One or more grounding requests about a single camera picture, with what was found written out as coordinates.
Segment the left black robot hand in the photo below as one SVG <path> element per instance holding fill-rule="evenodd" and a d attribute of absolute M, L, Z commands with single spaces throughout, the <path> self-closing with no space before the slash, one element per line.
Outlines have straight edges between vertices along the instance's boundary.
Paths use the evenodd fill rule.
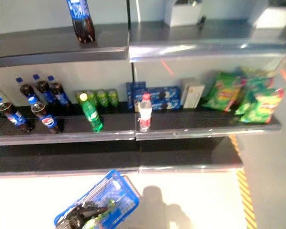
<path fill-rule="evenodd" d="M 88 220 L 98 217 L 107 210 L 108 207 L 99 207 L 92 201 L 79 204 L 58 222 L 56 229 L 81 229 Z"/>

